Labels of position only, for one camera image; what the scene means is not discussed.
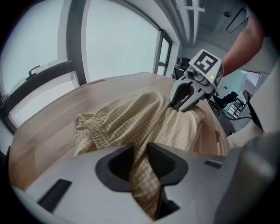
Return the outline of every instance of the black slot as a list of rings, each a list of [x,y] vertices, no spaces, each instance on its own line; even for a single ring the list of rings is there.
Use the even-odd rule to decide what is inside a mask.
[[[220,169],[223,165],[223,163],[221,162],[218,162],[218,161],[214,161],[214,160],[206,160],[204,162],[205,165],[208,165],[208,166],[211,166],[211,167],[214,167],[214,168],[217,168],[217,169]]]
[[[38,204],[52,213],[72,182],[59,179],[38,201]]]

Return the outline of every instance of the person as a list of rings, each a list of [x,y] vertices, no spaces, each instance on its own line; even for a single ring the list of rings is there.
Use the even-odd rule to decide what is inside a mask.
[[[222,59],[224,76],[250,61],[262,48],[265,31],[254,13],[247,7],[247,26],[239,34],[233,46]],[[253,122],[227,137],[230,148],[241,147],[249,140],[262,135],[263,131]]]
[[[247,26],[222,59],[224,76],[250,61],[262,48],[265,31],[253,12],[247,7]]]

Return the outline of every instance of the yellow checkered fabric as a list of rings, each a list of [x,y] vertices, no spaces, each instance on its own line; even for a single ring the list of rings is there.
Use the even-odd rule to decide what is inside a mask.
[[[134,143],[135,154],[129,182],[133,197],[155,218],[161,184],[146,152],[148,142],[192,150],[199,135],[203,111],[194,106],[186,112],[169,107],[169,97],[145,87],[108,104],[96,114],[80,114],[75,121],[75,155],[108,146]]]

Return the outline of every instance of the forearm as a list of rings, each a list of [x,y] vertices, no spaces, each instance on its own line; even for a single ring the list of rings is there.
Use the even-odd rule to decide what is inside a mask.
[[[234,72],[250,61],[261,49],[264,34],[246,28],[241,32],[232,48],[222,60],[224,76]]]

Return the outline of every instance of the wooden table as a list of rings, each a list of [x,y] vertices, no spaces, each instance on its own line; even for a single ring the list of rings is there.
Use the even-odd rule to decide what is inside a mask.
[[[11,184],[26,190],[46,169],[73,156],[74,120],[77,114],[95,112],[109,102],[145,86],[154,86],[169,96],[174,82],[168,77],[139,73],[91,82],[55,100],[16,131],[9,157]],[[195,151],[227,155],[229,145],[226,135],[208,102],[201,101],[198,106],[206,113],[206,118]],[[216,133],[217,141],[214,143],[205,142],[209,132]]]

